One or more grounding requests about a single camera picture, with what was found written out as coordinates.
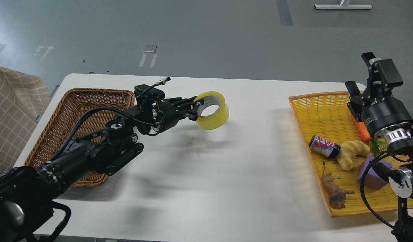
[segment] table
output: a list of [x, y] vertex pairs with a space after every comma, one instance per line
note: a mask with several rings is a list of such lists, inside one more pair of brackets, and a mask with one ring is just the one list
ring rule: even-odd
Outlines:
[[[21, 153], [23, 164], [56, 105], [77, 87], [129, 89], [162, 77], [68, 75]], [[395, 241], [371, 214], [330, 218], [287, 98], [346, 90], [344, 83], [173, 78], [167, 97], [214, 90], [230, 109], [225, 125], [180, 121], [102, 186], [70, 189], [58, 202], [72, 217], [64, 236], [143, 241]], [[396, 212], [381, 214], [389, 222]], [[63, 213], [36, 231], [51, 234]]]

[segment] purple foam block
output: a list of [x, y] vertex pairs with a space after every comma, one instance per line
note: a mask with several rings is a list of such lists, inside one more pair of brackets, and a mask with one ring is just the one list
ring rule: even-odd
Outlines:
[[[363, 172], [365, 171], [365, 169], [368, 166], [369, 162], [372, 161], [373, 158], [374, 158], [373, 156], [369, 156], [361, 164], [360, 170], [359, 170], [359, 176], [357, 178], [358, 182], [360, 182]], [[391, 164], [387, 161], [380, 160], [379, 162], [383, 163], [386, 167], [389, 167], [390, 169], [393, 167], [393, 164]], [[372, 187], [372, 188], [377, 189], [377, 190], [380, 190], [382, 187], [384, 187], [387, 184], [388, 184], [388, 182], [381, 179], [377, 175], [377, 173], [374, 171], [374, 169], [372, 169], [372, 167], [371, 167], [371, 169], [369, 169], [368, 174], [365, 177], [365, 185], [366, 186]]]

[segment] small jar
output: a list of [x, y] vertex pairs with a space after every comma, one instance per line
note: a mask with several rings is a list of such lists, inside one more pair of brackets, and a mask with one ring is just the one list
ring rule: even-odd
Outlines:
[[340, 145], [314, 135], [308, 144], [311, 150], [323, 154], [327, 158], [336, 158], [340, 151]]

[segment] checkered fabric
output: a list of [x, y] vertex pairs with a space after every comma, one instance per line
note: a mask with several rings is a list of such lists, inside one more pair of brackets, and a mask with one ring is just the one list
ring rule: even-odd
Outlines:
[[44, 80], [0, 67], [0, 173], [14, 166], [49, 103]]

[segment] yellow tape roll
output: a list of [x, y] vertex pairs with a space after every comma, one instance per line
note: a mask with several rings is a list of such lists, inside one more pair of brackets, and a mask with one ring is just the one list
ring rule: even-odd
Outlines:
[[[204, 92], [197, 96], [194, 101], [203, 99], [203, 105], [197, 110], [199, 115], [196, 124], [205, 130], [213, 130], [222, 126], [229, 118], [229, 107], [226, 104], [225, 98], [219, 92]], [[219, 108], [211, 115], [202, 116], [202, 112], [205, 108], [217, 105]]]

